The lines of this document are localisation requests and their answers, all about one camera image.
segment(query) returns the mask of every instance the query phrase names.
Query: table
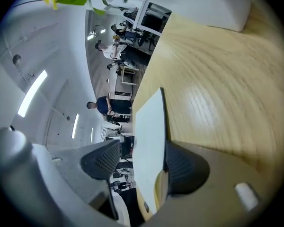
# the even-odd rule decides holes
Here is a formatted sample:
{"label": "table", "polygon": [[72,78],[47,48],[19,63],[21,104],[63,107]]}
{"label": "table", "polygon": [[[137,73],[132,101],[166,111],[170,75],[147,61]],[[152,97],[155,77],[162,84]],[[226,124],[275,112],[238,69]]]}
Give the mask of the table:
{"label": "table", "polygon": [[[136,112],[162,87],[169,140],[238,156],[277,189],[284,177],[281,32],[259,1],[241,33],[172,13],[135,97],[133,124]],[[148,220],[139,186],[137,198]]]}
{"label": "table", "polygon": [[121,83],[123,84],[128,84],[128,85],[137,85],[136,83],[132,83],[132,82],[125,82],[123,81],[124,78],[124,73],[128,73],[128,74],[134,74],[136,71],[138,71],[139,69],[137,68],[131,68],[128,66],[121,66],[122,67],[122,74],[121,74]]}

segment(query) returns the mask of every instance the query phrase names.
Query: fluorescent light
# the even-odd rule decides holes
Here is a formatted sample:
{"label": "fluorescent light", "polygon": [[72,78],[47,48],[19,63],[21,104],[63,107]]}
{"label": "fluorescent light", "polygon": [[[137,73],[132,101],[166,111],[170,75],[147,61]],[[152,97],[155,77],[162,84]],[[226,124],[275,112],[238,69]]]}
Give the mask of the fluorescent light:
{"label": "fluorescent light", "polygon": [[94,131],[94,128],[91,128],[90,142],[93,142],[93,131]]}
{"label": "fluorescent light", "polygon": [[79,114],[76,115],[74,127],[73,127],[73,129],[72,129],[72,135],[71,135],[71,137],[72,137],[73,139],[75,138],[75,132],[76,132],[76,127],[77,127],[78,119],[79,119]]}
{"label": "fluorescent light", "polygon": [[89,35],[89,36],[87,36],[87,40],[90,40],[90,39],[92,39],[94,37],[94,35]]}
{"label": "fluorescent light", "polygon": [[21,106],[18,110],[18,114],[21,117],[25,117],[25,114],[27,113],[27,109],[28,106],[30,104],[30,102],[32,101],[36,91],[38,90],[38,88],[41,86],[42,82],[44,81],[44,79],[47,77],[46,71],[42,71],[42,73],[38,76],[38,78],[34,81],[34,83],[32,84],[32,86],[30,87],[30,89],[28,90],[27,94],[25,95]]}

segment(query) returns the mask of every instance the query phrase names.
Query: person in white shirt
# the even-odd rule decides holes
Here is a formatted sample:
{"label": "person in white shirt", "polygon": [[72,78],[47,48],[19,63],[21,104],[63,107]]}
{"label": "person in white shirt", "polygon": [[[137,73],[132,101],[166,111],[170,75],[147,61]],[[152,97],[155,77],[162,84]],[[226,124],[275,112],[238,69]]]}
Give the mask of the person in white shirt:
{"label": "person in white shirt", "polygon": [[151,56],[147,53],[126,44],[105,46],[101,41],[98,41],[95,48],[102,51],[103,55],[111,60],[133,60],[136,63],[147,66],[151,59]]}

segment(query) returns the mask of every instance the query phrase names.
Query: desk surface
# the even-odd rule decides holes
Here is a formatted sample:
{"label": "desk surface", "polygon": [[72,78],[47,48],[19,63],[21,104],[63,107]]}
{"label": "desk surface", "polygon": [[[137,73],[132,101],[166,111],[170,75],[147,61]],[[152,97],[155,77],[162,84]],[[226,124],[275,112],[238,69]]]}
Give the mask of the desk surface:
{"label": "desk surface", "polygon": [[[284,176],[284,37],[278,28],[258,4],[241,33],[172,13],[135,97],[133,124],[162,87],[169,140],[238,156],[277,187]],[[137,197],[149,219],[139,189]]]}

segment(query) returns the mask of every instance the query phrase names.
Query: white paper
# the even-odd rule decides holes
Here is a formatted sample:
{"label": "white paper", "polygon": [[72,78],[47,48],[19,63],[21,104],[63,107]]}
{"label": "white paper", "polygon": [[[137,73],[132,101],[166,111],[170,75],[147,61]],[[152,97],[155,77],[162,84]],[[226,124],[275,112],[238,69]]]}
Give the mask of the white paper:
{"label": "white paper", "polygon": [[151,212],[157,212],[155,183],[163,169],[166,143],[163,94],[157,92],[136,114],[133,148],[134,178]]}

